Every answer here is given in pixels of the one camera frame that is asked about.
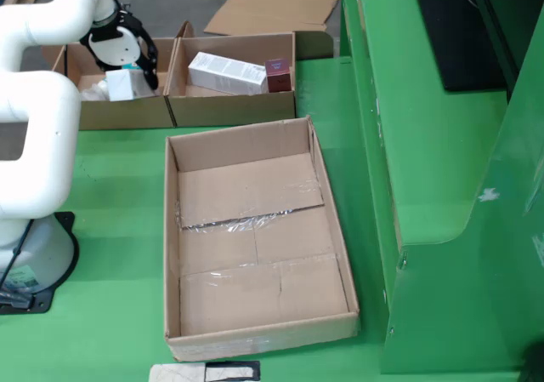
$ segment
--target cardboard box bottom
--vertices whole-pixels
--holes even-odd
[[[177,359],[357,334],[353,278],[311,123],[170,138],[166,177],[166,334]]]

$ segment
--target open cardboard box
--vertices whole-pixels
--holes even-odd
[[[354,336],[359,305],[309,118],[167,139],[165,336],[179,361]]]
[[[264,66],[266,60],[288,59],[292,91],[230,95],[192,84],[189,64],[205,52]],[[173,58],[166,95],[179,127],[263,123],[294,118],[295,34],[246,37],[181,38]]]
[[[193,37],[192,25],[186,21],[176,37],[153,38],[159,51],[157,76],[160,96],[132,101],[83,101],[80,129],[171,128],[175,121],[164,96],[170,66],[179,37]],[[42,55],[54,71],[64,74],[64,46],[44,46]],[[79,43],[68,45],[68,78],[80,91],[105,78],[93,56]]]

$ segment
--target dark red box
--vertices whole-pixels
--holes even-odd
[[[291,70],[289,70],[289,60],[267,60],[264,63],[264,67],[266,67],[266,77],[269,82],[270,93],[291,91]]]

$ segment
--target white box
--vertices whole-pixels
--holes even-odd
[[[153,97],[155,93],[145,81],[141,70],[121,69],[107,71],[105,79],[108,83],[110,101],[126,101]]]
[[[194,86],[233,95],[268,93],[264,66],[199,52],[189,65]]]

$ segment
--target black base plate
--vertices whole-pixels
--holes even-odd
[[[71,229],[74,226],[76,221],[76,216],[72,212],[57,212],[54,214],[54,217],[57,218],[62,227],[68,232],[70,238],[74,244],[74,257],[68,267],[66,273],[51,287],[46,288],[39,293],[33,294],[32,305],[27,310],[21,310],[19,308],[14,308],[11,305],[1,305],[0,304],[0,316],[13,315],[13,314],[41,314],[49,311],[51,304],[53,303],[54,292],[58,286],[60,286],[70,274],[76,268],[77,260],[79,259],[79,244],[77,239],[72,233]]]

